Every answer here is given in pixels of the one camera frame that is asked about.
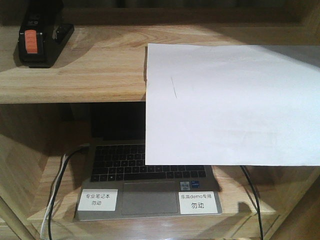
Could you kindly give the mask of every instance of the laptop lid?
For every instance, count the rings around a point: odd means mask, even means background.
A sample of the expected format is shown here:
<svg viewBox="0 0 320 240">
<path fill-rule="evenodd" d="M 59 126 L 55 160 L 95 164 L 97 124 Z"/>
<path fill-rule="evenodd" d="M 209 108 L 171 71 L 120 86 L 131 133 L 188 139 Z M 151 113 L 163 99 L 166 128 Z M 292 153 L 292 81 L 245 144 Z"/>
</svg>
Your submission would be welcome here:
<svg viewBox="0 0 320 240">
<path fill-rule="evenodd" d="M 106 141 L 144 140 L 146 102 L 91 103 L 91 135 Z"/>
</svg>

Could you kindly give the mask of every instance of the black cable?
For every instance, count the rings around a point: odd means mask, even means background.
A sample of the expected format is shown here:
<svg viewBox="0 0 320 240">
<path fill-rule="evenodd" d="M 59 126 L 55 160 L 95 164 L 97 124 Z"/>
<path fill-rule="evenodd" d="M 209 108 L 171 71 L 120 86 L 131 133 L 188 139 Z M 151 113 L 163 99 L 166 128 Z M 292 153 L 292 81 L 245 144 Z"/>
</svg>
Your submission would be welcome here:
<svg viewBox="0 0 320 240">
<path fill-rule="evenodd" d="M 260 211 L 260 204 L 259 204 L 259 198 L 258 198 L 258 195 L 257 195 L 257 191 L 253 185 L 253 183 L 251 182 L 251 179 L 250 179 L 250 176 L 249 176 L 249 173 L 246 169 L 245 166 L 240 166 L 241 170 L 243 171 L 251 189 L 252 189 L 252 193 L 254 195 L 254 198 L 255 198 L 255 202 L 256 202 L 256 212 L 258 213 L 258 221 L 259 221 L 259 228 L 260 228 L 260 238 L 261 240 L 264 240 L 264 230 L 263 230 L 263 227 L 262 227 L 262 220 L 261 220 L 261 211 Z"/>
<path fill-rule="evenodd" d="M 50 206 L 50 211 L 49 211 L 49 214 L 48 214 L 48 235 L 49 235 L 49 239 L 52 240 L 52 234 L 51 234 L 51 219 L 52 219 L 52 212 L 54 210 L 54 205 L 55 205 L 55 200 L 56 200 L 56 197 L 57 197 L 57 194 L 58 194 L 58 189 L 60 187 L 60 184 L 61 184 L 61 181 L 62 181 L 62 177 L 64 175 L 64 172 L 67 168 L 67 165 L 68 165 L 68 162 L 69 162 L 69 159 L 76 153 L 80 153 L 83 151 L 83 149 L 85 149 L 86 147 L 83 147 L 81 149 L 78 149 L 76 151 L 74 151 L 73 153 L 71 153 L 64 161 L 64 164 L 62 166 L 62 171 L 61 171 L 61 174 L 58 176 L 58 179 L 56 181 L 56 187 L 55 187 L 55 191 L 52 193 L 53 194 L 53 198 L 52 198 L 52 202 L 51 202 L 51 206 Z"/>
</svg>

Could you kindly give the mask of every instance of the paper sheet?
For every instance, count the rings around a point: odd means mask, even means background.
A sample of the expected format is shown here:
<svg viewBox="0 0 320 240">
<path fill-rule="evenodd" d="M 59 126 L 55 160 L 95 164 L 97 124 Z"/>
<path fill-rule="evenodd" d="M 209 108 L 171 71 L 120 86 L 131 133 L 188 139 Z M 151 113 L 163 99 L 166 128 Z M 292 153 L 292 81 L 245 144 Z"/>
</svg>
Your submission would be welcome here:
<svg viewBox="0 0 320 240">
<path fill-rule="evenodd" d="M 149 44 L 146 164 L 320 165 L 320 46 Z"/>
</svg>

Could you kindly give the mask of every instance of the white label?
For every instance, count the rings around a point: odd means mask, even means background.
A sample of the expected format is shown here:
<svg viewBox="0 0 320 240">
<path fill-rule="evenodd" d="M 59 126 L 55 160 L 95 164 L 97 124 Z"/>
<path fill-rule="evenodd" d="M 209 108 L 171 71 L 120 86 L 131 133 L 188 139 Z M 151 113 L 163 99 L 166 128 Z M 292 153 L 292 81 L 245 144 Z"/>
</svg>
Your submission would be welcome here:
<svg viewBox="0 0 320 240">
<path fill-rule="evenodd" d="M 118 189 L 83 189 L 78 211 L 115 211 Z"/>
<path fill-rule="evenodd" d="M 181 214 L 217 214 L 213 191 L 179 192 Z"/>
</svg>

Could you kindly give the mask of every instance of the keyboard key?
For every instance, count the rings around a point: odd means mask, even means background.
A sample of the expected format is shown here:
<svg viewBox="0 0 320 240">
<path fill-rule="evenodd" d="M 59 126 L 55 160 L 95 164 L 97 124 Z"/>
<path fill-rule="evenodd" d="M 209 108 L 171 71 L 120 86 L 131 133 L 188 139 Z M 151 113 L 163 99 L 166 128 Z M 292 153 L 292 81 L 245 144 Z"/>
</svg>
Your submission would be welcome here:
<svg viewBox="0 0 320 240">
<path fill-rule="evenodd" d="M 129 161 L 129 167 L 133 167 L 136 165 L 136 161 L 135 160 L 130 160 Z"/>
<path fill-rule="evenodd" d="M 192 178 L 197 178 L 198 177 L 198 172 L 197 171 L 191 171 L 190 175 Z"/>
<path fill-rule="evenodd" d="M 112 166 L 113 166 L 113 162 L 112 161 L 105 161 L 105 166 L 107 167 L 107 168 L 111 168 Z"/>
<path fill-rule="evenodd" d="M 116 173 L 117 174 L 123 174 L 124 173 L 124 168 L 123 167 L 117 167 L 116 168 Z"/>
<path fill-rule="evenodd" d="M 116 168 L 115 167 L 110 167 L 109 168 L 109 174 L 115 174 L 116 173 Z"/>
<path fill-rule="evenodd" d="M 148 173 L 155 171 L 155 166 L 147 166 L 147 168 L 148 168 Z"/>
<path fill-rule="evenodd" d="M 175 171 L 174 172 L 174 177 L 176 179 L 181 179 L 182 178 L 182 172 L 181 171 Z"/>
<path fill-rule="evenodd" d="M 172 166 L 170 166 L 170 170 L 171 170 L 172 172 L 178 171 L 178 167 L 175 166 L 175 165 L 172 165 Z"/>
<path fill-rule="evenodd" d="M 105 182 L 105 181 L 107 181 L 107 176 L 108 176 L 108 175 L 100 175 L 100 182 Z"/>
<path fill-rule="evenodd" d="M 162 166 L 162 169 L 164 172 L 169 172 L 170 171 L 170 166 L 169 165 L 164 165 Z"/>
<path fill-rule="evenodd" d="M 108 150 L 108 154 L 115 154 L 116 153 L 116 146 L 110 146 L 109 150 Z"/>
<path fill-rule="evenodd" d="M 147 166 L 141 166 L 140 167 L 140 172 L 141 173 L 146 173 L 148 171 Z"/>
<path fill-rule="evenodd" d="M 115 168 L 120 167 L 120 166 L 121 166 L 121 161 L 114 161 L 114 162 L 113 162 L 113 166 L 114 166 Z"/>
<path fill-rule="evenodd" d="M 204 171 L 205 167 L 203 165 L 187 165 L 185 166 L 185 170 L 187 171 Z"/>
<path fill-rule="evenodd" d="M 104 161 L 95 161 L 93 163 L 93 167 L 94 168 L 104 168 L 105 167 L 105 162 Z"/>
<path fill-rule="evenodd" d="M 124 153 L 124 149 L 123 149 L 123 148 L 117 148 L 117 149 L 115 150 L 115 153 L 116 153 L 116 154 L 123 154 L 123 153 Z"/>
<path fill-rule="evenodd" d="M 109 153 L 108 149 L 102 149 L 100 155 L 107 155 Z"/>
<path fill-rule="evenodd" d="M 134 174 L 139 173 L 139 171 L 140 171 L 140 169 L 139 169 L 138 166 L 134 166 L 134 167 L 132 168 L 132 172 L 133 172 Z"/>
<path fill-rule="evenodd" d="M 183 176 L 184 178 L 190 178 L 190 172 L 189 172 L 189 171 L 183 171 L 183 172 L 182 172 L 182 176 Z"/>
<path fill-rule="evenodd" d="M 98 182 L 99 181 L 99 175 L 92 175 L 91 176 L 91 182 Z"/>
<path fill-rule="evenodd" d="M 98 175 L 98 174 L 108 174 L 108 168 L 103 167 L 103 168 L 94 168 L 92 170 L 93 175 Z"/>
<path fill-rule="evenodd" d="M 129 154 L 130 153 L 130 148 L 129 147 L 125 147 L 123 149 L 123 154 Z"/>
<path fill-rule="evenodd" d="M 186 170 L 186 167 L 184 165 L 179 165 L 178 166 L 178 170 L 179 171 L 185 171 Z"/>
<path fill-rule="evenodd" d="M 104 161 L 104 160 L 105 160 L 105 156 L 100 156 L 100 155 L 95 155 L 94 156 L 94 161 L 95 162 Z"/>
<path fill-rule="evenodd" d="M 94 155 L 95 155 L 95 156 L 101 156 L 101 155 L 103 155 L 103 154 L 101 153 L 101 151 L 96 150 L 95 153 L 94 153 Z"/>
<path fill-rule="evenodd" d="M 168 171 L 167 173 L 166 173 L 166 178 L 167 179 L 173 179 L 174 178 L 174 172 L 173 171 Z"/>
<path fill-rule="evenodd" d="M 198 171 L 199 178 L 205 178 L 206 172 L 205 171 Z"/>
<path fill-rule="evenodd" d="M 136 154 L 138 152 L 138 148 L 137 147 L 132 147 L 131 149 L 130 149 L 130 153 L 131 154 Z"/>
<path fill-rule="evenodd" d="M 155 166 L 154 169 L 156 172 L 162 172 L 162 166 Z"/>
<path fill-rule="evenodd" d="M 144 147 L 139 147 L 138 148 L 138 154 L 144 154 L 145 153 L 145 148 Z"/>
<path fill-rule="evenodd" d="M 105 161 L 111 161 L 112 160 L 112 155 L 105 155 L 104 156 Z"/>
<path fill-rule="evenodd" d="M 135 154 L 134 155 L 135 160 L 140 160 L 141 159 L 141 154 Z"/>
<path fill-rule="evenodd" d="M 129 162 L 128 161 L 121 161 L 121 167 L 128 167 Z"/>
<path fill-rule="evenodd" d="M 123 175 L 123 174 L 117 174 L 116 177 L 115 177 L 115 179 L 116 179 L 117 181 L 121 181 L 121 180 L 124 179 L 124 175 Z"/>
<path fill-rule="evenodd" d="M 126 166 L 126 167 L 124 168 L 124 173 L 125 173 L 125 174 L 130 174 L 131 172 L 132 172 L 132 167 Z"/>
<path fill-rule="evenodd" d="M 112 155 L 112 160 L 113 160 L 113 161 L 119 160 L 119 155 L 118 155 L 118 154 Z"/>
<path fill-rule="evenodd" d="M 114 181 L 116 180 L 116 175 L 115 174 L 109 174 L 108 175 L 108 181 Z"/>
<path fill-rule="evenodd" d="M 133 160 L 133 159 L 135 159 L 135 155 L 133 155 L 133 154 L 128 154 L 128 155 L 126 156 L 126 159 L 127 159 L 127 160 Z"/>
<path fill-rule="evenodd" d="M 135 162 L 135 164 L 136 164 L 137 166 L 143 166 L 143 165 L 144 165 L 144 161 L 143 161 L 143 160 L 137 160 L 137 161 Z"/>
<path fill-rule="evenodd" d="M 126 160 L 127 159 L 127 155 L 125 154 L 121 154 L 119 157 L 119 160 Z"/>
<path fill-rule="evenodd" d="M 165 172 L 127 173 L 124 180 L 165 179 Z"/>
</svg>

